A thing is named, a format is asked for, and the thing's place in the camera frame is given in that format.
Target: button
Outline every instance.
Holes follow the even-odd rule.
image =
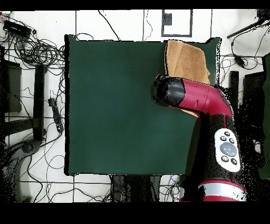
[[[234,143],[234,140],[232,138],[229,139],[229,141],[233,144]]]
[[[237,148],[230,142],[224,142],[220,146],[220,151],[227,156],[234,157],[236,156]]]
[[[234,165],[237,165],[237,161],[236,161],[235,158],[232,158],[230,161],[231,161]]]
[[[227,163],[229,161],[228,157],[226,155],[221,157],[221,160],[225,163]]]
[[[225,136],[221,136],[220,137],[220,140],[223,141],[223,142],[225,142],[227,140],[227,138]]]

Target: green cloth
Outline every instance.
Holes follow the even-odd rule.
[[[196,118],[150,96],[166,43],[69,42],[69,175],[184,174]],[[211,84],[219,43],[188,43],[204,51]]]
[[[263,85],[265,106],[264,106],[264,144],[263,152],[266,160],[264,168],[259,169],[259,174],[262,179],[270,179],[270,54],[263,58],[264,71],[266,72],[266,80]]]

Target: folded towel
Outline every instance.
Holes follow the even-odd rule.
[[[210,84],[208,79],[210,73],[206,68],[205,54],[200,48],[169,40],[165,54],[168,76]],[[197,117],[193,112],[183,111]]]

